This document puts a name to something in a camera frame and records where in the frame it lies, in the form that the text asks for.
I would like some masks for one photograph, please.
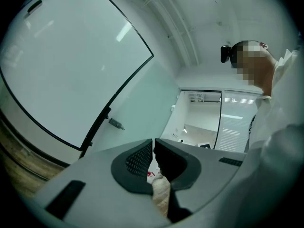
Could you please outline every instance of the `white plastic surface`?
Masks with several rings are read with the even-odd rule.
[[[109,0],[42,0],[28,16],[36,1],[10,24],[1,69],[34,119],[80,147],[104,106],[151,53]]]

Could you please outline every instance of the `wooden floor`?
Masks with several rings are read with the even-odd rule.
[[[27,198],[32,198],[49,179],[64,169],[26,148],[1,119],[0,147],[0,159],[13,187]]]

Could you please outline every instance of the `white wall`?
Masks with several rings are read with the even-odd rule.
[[[175,80],[161,66],[154,65],[125,97],[124,90],[116,99],[125,101],[117,108],[116,99],[108,114],[125,130],[115,128],[105,120],[93,138],[88,154],[110,149],[125,143],[159,138],[170,118],[171,106],[176,104],[180,90]]]
[[[219,117],[220,103],[190,104],[185,124],[217,132]]]
[[[183,68],[176,80],[181,89],[230,89],[262,93],[259,88],[248,85],[248,81],[243,80],[241,75],[237,75],[236,71],[226,64],[215,65],[213,70],[201,67]]]
[[[178,141],[189,111],[188,92],[182,91],[161,138]]]
[[[184,33],[185,29],[169,2],[161,1],[176,22],[178,30]],[[286,49],[293,50],[296,46],[298,31],[280,0],[172,1],[190,31],[201,68],[213,68],[215,63],[220,68],[229,66],[229,63],[220,62],[220,47],[234,45],[241,40],[253,39],[267,43],[276,59],[282,57]],[[185,33],[183,38],[191,55],[192,49]]]

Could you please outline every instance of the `ceiling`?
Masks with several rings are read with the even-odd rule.
[[[297,30],[278,0],[144,0],[185,67],[221,68],[220,47],[253,39],[279,59],[296,46]]]

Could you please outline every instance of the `whiteboard frame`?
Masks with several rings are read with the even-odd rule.
[[[132,74],[131,76],[129,76],[127,78],[127,80],[122,84],[122,86],[116,91],[116,93],[112,96],[112,98],[110,99],[110,101],[105,105],[105,107],[103,108],[103,110],[101,111],[101,113],[98,115],[98,117],[96,118],[96,120],[94,121],[93,125],[91,126],[91,128],[89,129],[85,139],[83,140],[82,144],[80,147],[77,147],[65,140],[63,140],[62,138],[58,137],[57,135],[53,134],[51,131],[49,131],[47,128],[45,128],[43,125],[41,125],[31,114],[29,114],[29,112],[22,106],[22,104],[19,102],[19,100],[15,97],[15,95],[13,94],[12,90],[10,89],[4,74],[2,72],[1,69],[1,65],[0,65],[0,75],[3,79],[4,85],[6,86],[7,90],[9,91],[10,95],[12,96],[12,98],[15,100],[15,102],[17,103],[17,105],[21,108],[21,110],[38,126],[40,127],[42,130],[44,130],[45,132],[47,132],[49,135],[51,135],[53,138],[57,139],[58,141],[78,150],[78,151],[82,151],[81,155],[79,158],[83,157],[84,154],[86,153],[87,148],[89,147],[89,144],[91,143],[93,137],[95,136],[99,126],[102,124],[102,122],[104,121],[104,119],[107,117],[107,114],[110,112],[110,105],[112,104],[112,102],[115,100],[115,98],[118,96],[118,94],[123,90],[123,88],[131,81],[131,79],[143,68],[143,66],[145,66],[153,57],[154,54],[152,53],[151,49],[149,48],[149,46],[147,45],[147,43],[145,42],[145,40],[143,39],[143,37],[141,36],[141,34],[137,31],[137,29],[133,26],[133,24],[130,22],[130,20],[125,16],[125,14],[119,9],[119,7],[112,1],[109,0],[115,7],[116,9],[124,16],[124,18],[131,24],[132,28],[135,30],[135,32],[138,34],[138,36],[140,37],[140,39],[143,41],[143,43],[145,44],[145,46],[147,47],[147,49],[149,50],[149,52],[151,53],[151,56],[144,61],[143,64],[141,64],[139,66],[139,68],[137,68]],[[17,12],[17,14],[24,8],[24,6],[26,6],[27,4],[24,4],[22,7],[20,7],[20,10]]]

